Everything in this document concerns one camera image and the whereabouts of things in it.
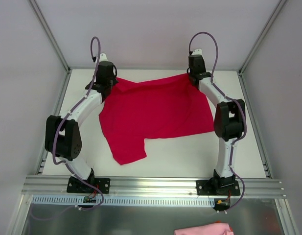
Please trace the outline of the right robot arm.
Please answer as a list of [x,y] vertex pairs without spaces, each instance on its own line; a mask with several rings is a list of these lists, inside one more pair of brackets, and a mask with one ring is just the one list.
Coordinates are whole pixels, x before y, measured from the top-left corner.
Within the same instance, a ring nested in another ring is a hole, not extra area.
[[189,53],[187,74],[192,85],[203,93],[216,108],[214,132],[219,138],[218,160],[211,182],[212,191],[223,194],[234,184],[234,160],[237,142],[246,135],[245,102],[233,99],[213,81],[201,54]]

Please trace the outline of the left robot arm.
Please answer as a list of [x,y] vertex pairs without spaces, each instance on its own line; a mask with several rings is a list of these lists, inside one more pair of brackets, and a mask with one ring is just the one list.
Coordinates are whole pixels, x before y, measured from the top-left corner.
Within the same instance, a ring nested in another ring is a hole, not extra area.
[[68,111],[46,120],[45,149],[55,165],[64,164],[78,179],[83,192],[94,189],[93,170],[79,157],[82,149],[80,127],[91,112],[101,106],[118,83],[116,66],[110,61],[96,64],[94,75],[82,97]]

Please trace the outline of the red t-shirt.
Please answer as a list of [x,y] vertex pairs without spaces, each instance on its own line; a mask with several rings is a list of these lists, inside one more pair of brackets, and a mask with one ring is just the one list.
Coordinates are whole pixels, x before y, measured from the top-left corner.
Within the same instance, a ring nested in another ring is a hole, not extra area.
[[153,81],[119,78],[99,114],[114,160],[130,164],[147,156],[145,139],[168,139],[214,131],[207,97],[186,73]]

